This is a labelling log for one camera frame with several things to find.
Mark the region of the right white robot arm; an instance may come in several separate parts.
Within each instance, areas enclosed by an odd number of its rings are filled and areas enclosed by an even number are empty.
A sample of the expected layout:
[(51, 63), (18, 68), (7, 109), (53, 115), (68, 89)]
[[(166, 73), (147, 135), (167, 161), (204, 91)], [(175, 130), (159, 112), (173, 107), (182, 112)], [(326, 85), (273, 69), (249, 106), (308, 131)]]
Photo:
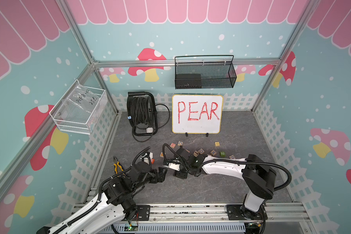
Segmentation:
[(290, 171), (278, 164), (264, 162), (258, 156), (249, 154), (243, 159), (218, 158), (212, 155), (198, 154), (185, 157), (182, 147), (176, 152), (167, 143), (162, 146), (163, 165), (181, 173), (181, 178), (188, 175), (224, 175), (243, 180), (249, 188), (244, 202), (235, 211), (236, 219), (265, 220), (264, 203), (271, 200), (274, 192), (286, 188), (292, 181)]

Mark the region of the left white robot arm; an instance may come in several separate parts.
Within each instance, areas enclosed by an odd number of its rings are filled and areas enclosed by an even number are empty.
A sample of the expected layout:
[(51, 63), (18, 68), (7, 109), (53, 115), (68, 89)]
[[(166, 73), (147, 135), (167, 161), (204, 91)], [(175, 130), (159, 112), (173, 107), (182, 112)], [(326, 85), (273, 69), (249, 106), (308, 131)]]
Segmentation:
[(147, 183), (162, 183), (167, 168), (152, 167), (151, 153), (145, 148), (136, 155), (131, 165), (118, 171), (100, 183), (96, 196), (66, 220), (53, 227), (42, 227), (39, 234), (96, 234), (102, 229), (120, 222), (131, 221), (138, 207), (134, 196)]

